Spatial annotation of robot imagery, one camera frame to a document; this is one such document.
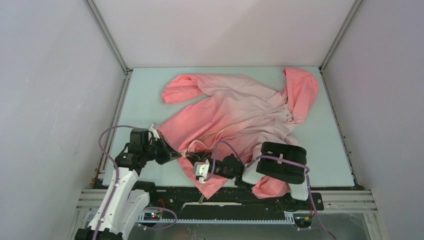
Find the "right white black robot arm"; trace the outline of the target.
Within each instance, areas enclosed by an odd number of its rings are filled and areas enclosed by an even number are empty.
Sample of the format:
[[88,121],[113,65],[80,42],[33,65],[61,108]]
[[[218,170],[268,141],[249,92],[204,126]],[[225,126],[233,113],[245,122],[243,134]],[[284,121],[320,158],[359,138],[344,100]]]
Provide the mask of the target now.
[[188,152],[186,158],[193,165],[195,179],[204,184],[212,176],[234,180],[239,188],[248,189],[262,177],[271,177],[289,186],[291,204],[304,209],[311,202],[307,151],[295,145],[263,142],[260,155],[243,164],[235,153],[223,160],[213,158],[213,152]]

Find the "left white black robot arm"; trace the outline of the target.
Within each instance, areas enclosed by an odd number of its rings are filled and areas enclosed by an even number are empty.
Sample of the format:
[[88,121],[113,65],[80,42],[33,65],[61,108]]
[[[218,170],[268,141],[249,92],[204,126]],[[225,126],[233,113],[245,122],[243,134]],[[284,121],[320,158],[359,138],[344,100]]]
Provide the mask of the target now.
[[149,161],[163,165],[181,157],[152,124],[148,128],[131,127],[129,142],[111,158],[114,171],[103,200],[86,228],[79,228],[76,240],[126,240],[144,210],[173,215],[171,225],[177,223],[177,214],[156,206],[158,194],[153,182],[142,187],[138,178]]

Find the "pink zip-up hooded jacket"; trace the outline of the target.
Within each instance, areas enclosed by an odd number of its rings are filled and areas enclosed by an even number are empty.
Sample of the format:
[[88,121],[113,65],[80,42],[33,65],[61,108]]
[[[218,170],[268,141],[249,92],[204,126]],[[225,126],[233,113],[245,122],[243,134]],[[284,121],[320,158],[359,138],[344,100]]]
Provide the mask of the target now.
[[261,154],[263,142],[295,145],[301,125],[319,92],[304,70],[283,70],[286,84],[274,90],[246,75],[181,74],[163,90],[166,104],[206,98],[159,125],[168,144],[181,153],[215,151],[217,159],[237,152],[244,164]]

